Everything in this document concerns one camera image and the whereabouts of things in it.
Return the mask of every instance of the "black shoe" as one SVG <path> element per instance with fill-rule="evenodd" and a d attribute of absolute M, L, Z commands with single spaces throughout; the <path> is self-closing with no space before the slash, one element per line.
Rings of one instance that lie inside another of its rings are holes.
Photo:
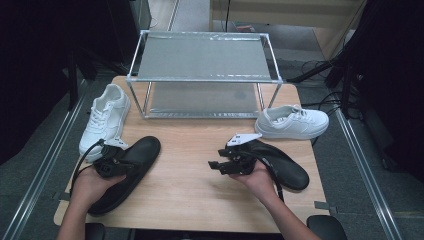
<path fill-rule="evenodd" d="M 106 193 L 95 202 L 88 213 L 94 216 L 103 215 L 118 207 L 143 179 L 159 155 L 161 144 L 152 136 L 138 140 L 133 146 L 125 150 L 120 161 L 131 163 L 134 167 L 127 171 L 127 177 L 120 183 L 109 188 Z"/>
<path fill-rule="evenodd" d="M 259 140 L 236 145 L 225 146 L 231 151 L 243 151 L 265 158 L 277 177 L 278 182 L 293 190 L 303 190 L 309 185 L 308 173 L 280 149 Z"/>

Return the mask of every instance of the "table surface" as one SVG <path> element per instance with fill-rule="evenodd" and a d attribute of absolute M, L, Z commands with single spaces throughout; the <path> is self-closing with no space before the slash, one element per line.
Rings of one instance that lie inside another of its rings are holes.
<path fill-rule="evenodd" d="M 114 78 L 128 96 L 125 77 Z M 140 99 L 147 83 L 133 84 Z M 265 102 L 275 85 L 261 84 Z M 102 217 L 87 222 L 109 227 L 228 232 L 279 232 L 265 207 L 239 182 L 211 170 L 208 161 L 226 161 L 218 155 L 236 133 L 254 133 L 254 119 L 143 119 L 131 98 L 122 139 L 129 145 L 144 136 L 155 136 L 162 149 L 156 162 L 130 196 Z M 299 104 L 296 87 L 283 84 L 273 106 Z M 284 188 L 289 208 L 303 221 L 327 210 L 321 179 L 309 140 L 260 139 L 287 153 L 309 174 L 309 186 L 300 192 Z M 54 222 L 61 224 L 68 201 L 61 200 Z"/>

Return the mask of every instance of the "person's left hand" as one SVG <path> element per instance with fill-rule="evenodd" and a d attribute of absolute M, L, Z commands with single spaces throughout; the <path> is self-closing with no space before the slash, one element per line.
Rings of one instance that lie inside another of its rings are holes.
<path fill-rule="evenodd" d="M 97 202 L 108 188 L 121 182 L 125 177 L 125 175 L 122 175 L 102 178 L 96 172 L 96 169 L 90 166 L 78 175 L 72 190 L 71 202 L 77 201 L 89 207 Z"/>

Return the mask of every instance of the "metal frame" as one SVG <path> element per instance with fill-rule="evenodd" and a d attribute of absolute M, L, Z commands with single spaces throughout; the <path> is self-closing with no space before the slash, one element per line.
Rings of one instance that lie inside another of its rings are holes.
<path fill-rule="evenodd" d="M 144 48 L 144 45 L 147 41 L 147 37 L 148 37 L 150 32 L 151 32 L 150 30 L 141 30 L 140 31 L 140 38 L 139 38 L 139 41 L 137 43 L 137 47 L 136 47 L 136 50 L 135 50 L 135 54 L 134 54 L 134 58 L 133 58 L 133 61 L 132 61 L 132 64 L 131 64 L 131 68 L 130 68 L 130 71 L 129 71 L 127 77 L 126 77 L 127 85 L 131 90 L 131 94 L 134 97 L 135 103 L 137 105 L 137 108 L 138 108 L 142 118 L 149 118 L 149 116 L 147 115 L 147 106 L 148 106 L 148 102 L 150 100 L 152 83 L 155 82 L 155 79 L 140 79 L 137 76 L 134 76 L 135 74 L 134 74 L 133 70 L 134 70 L 134 65 L 137 61 L 137 57 L 140 54 L 140 50 L 142 48 Z M 257 80 L 255 82 L 252 82 L 252 80 L 246 80 L 246 79 L 181 79 L 181 80 L 178 80 L 178 81 L 182 81 L 182 82 L 256 83 L 257 91 L 258 91 L 259 104 L 261 106 L 261 110 L 263 110 L 265 108 L 265 105 L 264 105 L 264 100 L 263 100 L 263 95 L 262 95 L 262 90 L 261 90 L 260 84 L 261 83 L 276 84 L 277 85 L 276 89 L 275 89 L 274 94 L 271 98 L 271 101 L 268 105 L 268 108 L 270 108 L 272 106 L 272 104 L 274 103 L 274 100 L 277 96 L 278 91 L 281 88 L 281 85 L 285 81 L 282 79 L 280 72 L 278 70 L 277 61 L 275 59 L 275 54 L 274 54 L 274 51 L 272 49 L 272 45 L 271 45 L 271 41 L 269 39 L 269 35 L 267 33 L 261 33 L 261 34 L 259 34 L 259 36 L 261 37 L 261 40 L 263 40 L 263 47 L 265 47 L 266 44 L 268 44 L 268 46 L 269 46 L 271 56 L 272 56 L 272 60 L 273 60 L 274 67 L 275 67 L 275 71 L 276 71 L 276 74 L 277 74 L 277 79 L 274 79 L 274 80 L 273 79 Z M 166 82 L 166 81 L 171 82 L 171 80 L 161 80 L 161 82 Z M 139 102 L 137 95 L 135 93 L 135 90 L 132 86 L 132 84 L 134 82 L 148 82 L 148 87 L 146 89 L 146 97 L 145 97 L 145 100 L 144 100 L 143 107 L 141 107 L 140 102 Z"/>
<path fill-rule="evenodd" d="M 370 195 L 371 201 L 374 205 L 377 216 L 380 219 L 381 226 L 383 227 L 387 239 L 403 239 L 393 213 L 390 210 L 389 204 L 387 203 L 387 200 L 374 177 L 374 174 L 368 164 L 368 160 L 362 151 L 362 148 L 355 136 L 355 132 L 353 131 L 349 120 L 344 118 L 343 113 L 340 110 L 337 110 L 337 118 L 346 136 L 356 165 L 358 166 L 359 173 L 361 174 L 364 185 L 367 188 L 368 194 Z"/>

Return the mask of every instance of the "white shoelace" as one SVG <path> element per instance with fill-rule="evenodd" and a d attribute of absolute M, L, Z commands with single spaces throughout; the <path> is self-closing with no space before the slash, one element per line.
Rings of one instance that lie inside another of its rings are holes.
<path fill-rule="evenodd" d="M 91 108 L 91 116 L 88 122 L 88 127 L 93 129 L 102 129 L 106 124 L 106 112 L 105 108 L 102 112 L 97 109 Z"/>
<path fill-rule="evenodd" d="M 277 120 L 273 121 L 274 123 L 281 123 L 286 121 L 287 117 L 277 118 Z"/>
<path fill-rule="evenodd" d="M 294 105 L 292 112 L 295 114 L 296 119 L 311 120 L 308 112 L 302 109 L 299 105 Z"/>

